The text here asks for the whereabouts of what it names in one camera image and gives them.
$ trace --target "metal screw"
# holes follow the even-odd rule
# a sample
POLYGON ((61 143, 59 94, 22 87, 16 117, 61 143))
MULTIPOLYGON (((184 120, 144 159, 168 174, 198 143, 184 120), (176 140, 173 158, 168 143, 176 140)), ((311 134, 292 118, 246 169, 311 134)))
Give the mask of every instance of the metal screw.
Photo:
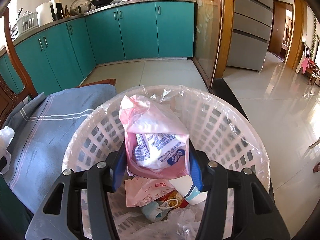
POLYGON ((68 176, 68 175, 71 174, 71 172, 72 172, 71 169, 66 169, 66 170, 63 171, 63 175, 68 176))
POLYGON ((252 170, 249 169, 249 168, 244 168, 244 169, 243 169, 243 172, 244 172, 244 174, 247 174, 247 175, 252 174, 252 170))
POLYGON ((209 166, 210 168, 216 168, 216 167, 218 167, 218 163, 215 162, 215 161, 209 161, 209 162, 208 162, 208 166, 209 166))
POLYGON ((97 167, 98 167, 99 169, 102 169, 102 168, 104 168, 105 166, 107 166, 107 164, 106 164, 105 162, 99 162, 99 163, 97 164, 97 167))

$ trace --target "glass sliding door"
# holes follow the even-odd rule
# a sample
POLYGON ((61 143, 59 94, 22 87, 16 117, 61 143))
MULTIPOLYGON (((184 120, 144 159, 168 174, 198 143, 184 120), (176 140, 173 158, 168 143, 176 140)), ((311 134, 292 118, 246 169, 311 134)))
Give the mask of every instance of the glass sliding door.
POLYGON ((208 88, 212 83, 221 29, 221 1, 197 0, 195 63, 208 88))

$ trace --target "blue cloth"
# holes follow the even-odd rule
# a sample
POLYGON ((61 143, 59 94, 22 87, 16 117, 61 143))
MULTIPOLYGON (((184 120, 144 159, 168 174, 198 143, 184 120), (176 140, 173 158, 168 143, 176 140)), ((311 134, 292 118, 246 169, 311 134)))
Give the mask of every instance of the blue cloth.
POLYGON ((99 84, 40 94, 20 104, 6 121, 15 131, 8 147, 9 171, 4 179, 13 193, 35 213, 61 174, 66 148, 79 125, 99 105, 116 95, 114 86, 99 84))

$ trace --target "trash can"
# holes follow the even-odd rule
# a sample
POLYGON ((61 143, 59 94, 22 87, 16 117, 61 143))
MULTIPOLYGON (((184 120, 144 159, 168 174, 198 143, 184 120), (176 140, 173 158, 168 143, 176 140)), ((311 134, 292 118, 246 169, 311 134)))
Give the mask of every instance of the trash can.
MULTIPOLYGON (((187 127, 196 150, 204 151, 226 169, 241 171, 251 168, 267 191, 270 184, 269 158, 263 143, 247 119, 233 106, 210 93, 184 86, 134 87, 95 109, 74 133, 62 163, 62 171, 88 170, 104 161, 108 154, 119 150, 124 141, 124 128, 119 120, 124 95, 144 95, 170 108, 187 127)), ((140 208, 128 208, 122 185, 116 193, 108 193, 112 215, 120 239, 128 239, 150 224, 140 208)), ((82 217, 86 237, 90 238, 90 222, 82 190, 82 217)), ((233 191, 229 190, 225 236, 231 234, 233 191)))

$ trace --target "cabinet handle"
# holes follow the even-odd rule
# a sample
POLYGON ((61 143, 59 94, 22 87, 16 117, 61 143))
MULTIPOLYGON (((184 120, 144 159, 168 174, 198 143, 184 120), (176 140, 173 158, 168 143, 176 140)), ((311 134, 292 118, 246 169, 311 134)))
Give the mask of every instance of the cabinet handle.
POLYGON ((38 39, 38 41, 39 41, 39 44, 40 44, 40 48, 41 48, 41 50, 43 50, 41 40, 40 40, 40 39, 38 39))
POLYGON ((48 47, 48 43, 47 43, 47 40, 46 40, 45 36, 43 36, 43 40, 44 40, 45 47, 47 48, 48 47))

